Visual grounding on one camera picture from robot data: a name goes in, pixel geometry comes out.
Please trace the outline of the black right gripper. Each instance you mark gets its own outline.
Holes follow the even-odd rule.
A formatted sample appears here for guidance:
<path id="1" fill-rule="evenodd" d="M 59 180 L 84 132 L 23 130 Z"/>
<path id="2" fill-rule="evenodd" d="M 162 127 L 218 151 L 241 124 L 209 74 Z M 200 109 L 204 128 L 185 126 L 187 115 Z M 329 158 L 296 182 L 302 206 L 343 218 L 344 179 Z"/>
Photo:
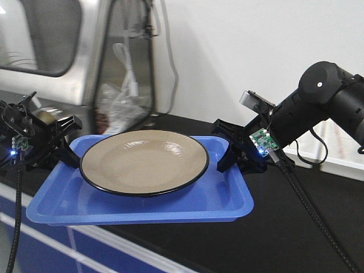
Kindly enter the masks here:
<path id="1" fill-rule="evenodd" d="M 268 115 L 263 113 L 259 113 L 246 126 L 217 119 L 212 125 L 212 133 L 231 142 L 218 161 L 217 170 L 224 173 L 236 163 L 242 173 L 264 173 L 269 165 L 281 165 L 280 147 L 263 158 L 249 138 L 252 133 L 261 128 L 267 129 L 273 137 L 269 129 L 269 121 Z"/>

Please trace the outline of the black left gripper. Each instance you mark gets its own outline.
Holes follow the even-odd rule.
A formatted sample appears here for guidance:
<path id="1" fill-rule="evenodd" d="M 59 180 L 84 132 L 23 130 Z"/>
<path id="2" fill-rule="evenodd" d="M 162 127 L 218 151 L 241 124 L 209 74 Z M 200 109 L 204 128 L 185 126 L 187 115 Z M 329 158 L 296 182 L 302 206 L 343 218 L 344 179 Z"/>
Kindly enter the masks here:
<path id="1" fill-rule="evenodd" d="M 60 161 L 72 168 L 80 167 L 80 157 L 70 148 L 64 134 L 82 129 L 77 116 L 61 120 L 61 111 L 43 107 L 29 111 L 18 103 L 1 101 L 1 176 L 23 163 L 33 169 L 42 164 L 58 149 Z M 30 138 L 28 150 L 13 150 L 11 138 L 15 135 Z"/>

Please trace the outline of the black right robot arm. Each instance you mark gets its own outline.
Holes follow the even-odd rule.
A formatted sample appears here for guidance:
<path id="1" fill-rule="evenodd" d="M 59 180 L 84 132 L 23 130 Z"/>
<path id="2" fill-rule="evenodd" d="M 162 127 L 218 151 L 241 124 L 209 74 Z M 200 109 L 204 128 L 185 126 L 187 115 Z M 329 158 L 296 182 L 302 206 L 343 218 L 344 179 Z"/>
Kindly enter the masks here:
<path id="1" fill-rule="evenodd" d="M 279 151 L 327 119 L 333 120 L 359 145 L 363 153 L 363 77 L 335 63 L 321 61 L 301 76 L 297 89 L 278 105 L 252 91 L 240 103 L 257 113 L 246 126 L 216 120 L 213 133 L 229 146 L 217 163 L 220 172 L 237 165 L 243 174 L 263 173 Z"/>

